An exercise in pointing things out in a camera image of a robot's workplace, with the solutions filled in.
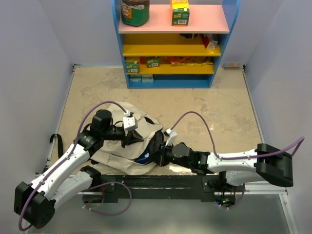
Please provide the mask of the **beige canvas backpack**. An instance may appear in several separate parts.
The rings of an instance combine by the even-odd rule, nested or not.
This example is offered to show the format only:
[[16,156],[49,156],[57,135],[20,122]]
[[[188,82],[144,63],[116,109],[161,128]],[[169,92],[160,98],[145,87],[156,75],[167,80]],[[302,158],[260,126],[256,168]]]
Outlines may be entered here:
[[143,175],[156,167],[156,163],[144,165],[134,162],[143,151],[156,143],[156,139],[162,140],[163,126],[154,117],[143,110],[127,102],[117,102],[108,107],[112,113],[113,123],[122,121],[124,111],[130,111],[137,119],[136,131],[143,137],[143,142],[134,143],[122,148],[120,141],[104,141],[103,146],[91,156],[91,160],[97,162],[97,167],[102,173],[113,173],[114,170],[124,172],[127,175]]

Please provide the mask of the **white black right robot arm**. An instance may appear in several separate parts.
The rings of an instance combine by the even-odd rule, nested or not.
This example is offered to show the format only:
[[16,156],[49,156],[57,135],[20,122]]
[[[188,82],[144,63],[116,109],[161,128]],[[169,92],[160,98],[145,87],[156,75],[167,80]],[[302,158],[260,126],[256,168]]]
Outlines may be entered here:
[[158,166],[176,164],[200,176],[220,173],[216,185],[224,192],[259,181],[279,187],[293,186],[291,154],[264,143],[249,151],[226,154],[194,151],[179,143],[161,146],[151,155],[151,160]]

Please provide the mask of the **blue pencil case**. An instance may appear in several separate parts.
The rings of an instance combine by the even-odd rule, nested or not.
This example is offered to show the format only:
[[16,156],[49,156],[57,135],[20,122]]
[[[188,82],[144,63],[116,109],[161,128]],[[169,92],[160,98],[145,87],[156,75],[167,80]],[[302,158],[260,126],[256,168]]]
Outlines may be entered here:
[[152,149],[151,147],[147,147],[143,153],[134,160],[134,162],[144,165],[150,164],[153,162],[153,155],[156,151],[157,150]]

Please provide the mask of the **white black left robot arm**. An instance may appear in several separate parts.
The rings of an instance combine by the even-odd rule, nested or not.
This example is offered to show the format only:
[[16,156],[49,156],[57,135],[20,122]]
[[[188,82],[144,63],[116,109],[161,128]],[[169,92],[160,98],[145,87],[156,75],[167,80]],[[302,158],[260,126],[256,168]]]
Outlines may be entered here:
[[30,183],[21,182],[15,188],[14,212],[19,215],[19,229],[25,231],[22,221],[30,226],[43,228],[56,211],[57,189],[67,177],[81,164],[88,161],[106,140],[121,141],[122,147],[134,139],[137,119],[126,111],[121,119],[122,125],[113,123],[112,113],[98,110],[92,122],[86,127],[80,126],[78,135],[71,147],[45,173]]

